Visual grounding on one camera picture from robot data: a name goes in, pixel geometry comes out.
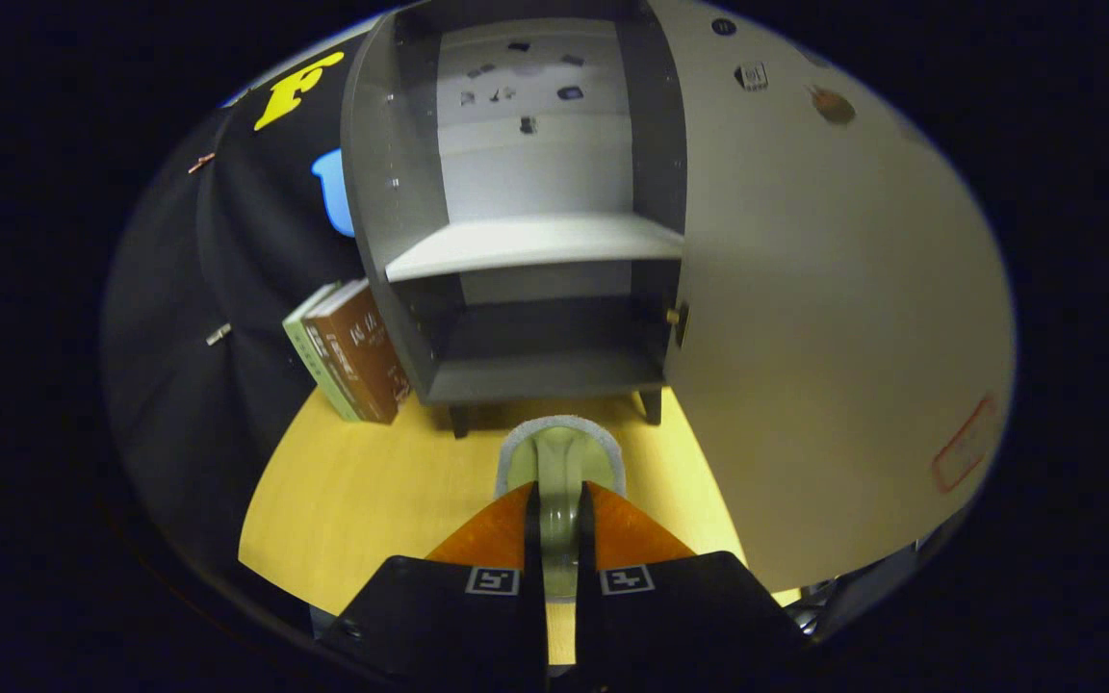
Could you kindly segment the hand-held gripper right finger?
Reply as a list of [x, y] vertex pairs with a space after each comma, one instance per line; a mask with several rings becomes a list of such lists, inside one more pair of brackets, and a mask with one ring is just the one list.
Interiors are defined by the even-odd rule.
[[625, 497], [580, 493], [574, 651], [596, 692], [764, 692], [810, 645], [733, 552], [696, 553]]

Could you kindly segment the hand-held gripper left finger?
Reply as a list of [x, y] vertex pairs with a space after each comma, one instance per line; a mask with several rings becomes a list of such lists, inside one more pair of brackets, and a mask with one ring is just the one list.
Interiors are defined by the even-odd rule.
[[389, 692], [545, 692], [549, 645], [536, 483], [426, 558], [391, 556], [333, 622], [333, 650]]

